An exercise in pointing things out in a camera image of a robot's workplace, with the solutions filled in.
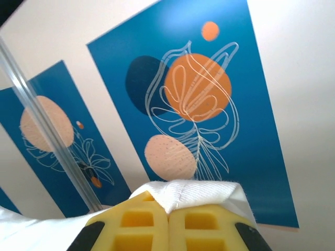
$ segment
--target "peach circle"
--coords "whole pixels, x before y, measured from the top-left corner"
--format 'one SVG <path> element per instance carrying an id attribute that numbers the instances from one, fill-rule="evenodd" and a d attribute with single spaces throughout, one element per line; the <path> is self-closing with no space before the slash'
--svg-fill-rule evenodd
<path id="1" fill-rule="evenodd" d="M 197 169 L 197 162 L 190 150 L 167 135 L 151 137 L 144 155 L 151 169 L 164 180 L 190 179 Z"/>
<path id="2" fill-rule="evenodd" d="M 186 54 L 171 65 L 165 95 L 175 111 L 190 121 L 204 121 L 229 104 L 231 83 L 222 67 L 201 54 Z"/>
<path id="3" fill-rule="evenodd" d="M 74 140 L 74 131 L 71 122 L 65 112 L 51 99 L 45 96 L 37 96 L 36 99 L 45 110 L 53 126 L 57 130 L 66 147 L 69 147 Z M 42 151 L 52 152 L 52 148 L 44 139 L 39 127 L 30 116 L 30 111 L 25 108 L 21 120 L 20 129 L 25 138 L 35 147 Z"/>
<path id="4" fill-rule="evenodd" d="M 212 21 L 206 22 L 201 30 L 203 38 L 207 41 L 213 41 L 218 37 L 219 33 L 219 26 Z"/>

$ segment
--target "white cloth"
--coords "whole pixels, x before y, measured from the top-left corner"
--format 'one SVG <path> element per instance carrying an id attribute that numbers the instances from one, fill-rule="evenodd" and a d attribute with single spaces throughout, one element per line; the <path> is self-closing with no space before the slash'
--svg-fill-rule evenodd
<path id="1" fill-rule="evenodd" d="M 167 213 L 175 209 L 220 204 L 254 222 L 253 214 L 238 183 L 223 181 L 153 181 L 132 195 L 149 191 Z M 62 220 L 39 221 L 0 207 L 0 250 L 67 250 L 86 222 L 96 212 Z"/>

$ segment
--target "poster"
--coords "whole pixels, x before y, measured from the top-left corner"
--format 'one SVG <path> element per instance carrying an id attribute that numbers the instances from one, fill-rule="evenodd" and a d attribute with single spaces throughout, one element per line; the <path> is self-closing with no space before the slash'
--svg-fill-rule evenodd
<path id="1" fill-rule="evenodd" d="M 30 80 L 37 99 L 104 205 L 130 190 L 61 61 Z M 66 217 L 88 213 L 52 149 L 12 88 L 0 91 L 0 122 Z"/>
<path id="2" fill-rule="evenodd" d="M 165 0 L 90 42 L 151 180 L 239 182 L 298 227 L 246 0 Z"/>
<path id="3" fill-rule="evenodd" d="M 20 213 L 7 194 L 0 188 L 0 206 L 13 212 Z"/>

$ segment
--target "dark blue circle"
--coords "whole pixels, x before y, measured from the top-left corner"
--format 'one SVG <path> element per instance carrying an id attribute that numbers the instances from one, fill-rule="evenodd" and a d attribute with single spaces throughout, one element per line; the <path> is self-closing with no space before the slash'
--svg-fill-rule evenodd
<path id="1" fill-rule="evenodd" d="M 126 77 L 126 91 L 134 106 L 144 115 L 148 115 L 145 107 L 146 92 L 152 80 L 156 76 L 160 63 L 160 60 L 155 59 L 152 56 L 139 56 L 130 63 L 128 68 Z M 160 87 L 164 85 L 168 71 L 169 67 L 166 66 L 163 77 L 152 96 L 149 107 L 151 115 L 152 107 L 160 107 L 162 109 L 170 110 L 170 107 L 163 102 L 159 94 Z M 163 99 L 167 102 L 164 91 L 162 92 L 162 96 Z M 155 109 L 155 115 L 161 115 L 166 112 L 162 109 Z"/>

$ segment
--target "small orange dot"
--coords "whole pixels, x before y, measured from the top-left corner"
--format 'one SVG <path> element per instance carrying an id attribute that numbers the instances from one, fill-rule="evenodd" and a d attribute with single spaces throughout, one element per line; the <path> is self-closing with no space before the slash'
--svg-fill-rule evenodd
<path id="1" fill-rule="evenodd" d="M 97 187 L 97 188 L 101 188 L 103 186 L 103 184 L 101 183 L 101 181 L 98 178 L 96 178 L 96 177 L 92 177 L 91 181 L 92 181 L 93 185 L 95 187 Z"/>
<path id="2" fill-rule="evenodd" d="M 208 21 L 204 24 L 201 33 L 205 40 L 213 41 L 218 37 L 220 29 L 216 23 Z"/>
<path id="3" fill-rule="evenodd" d="M 80 129 L 84 129 L 84 125 L 80 121 L 77 121 L 76 124 Z"/>

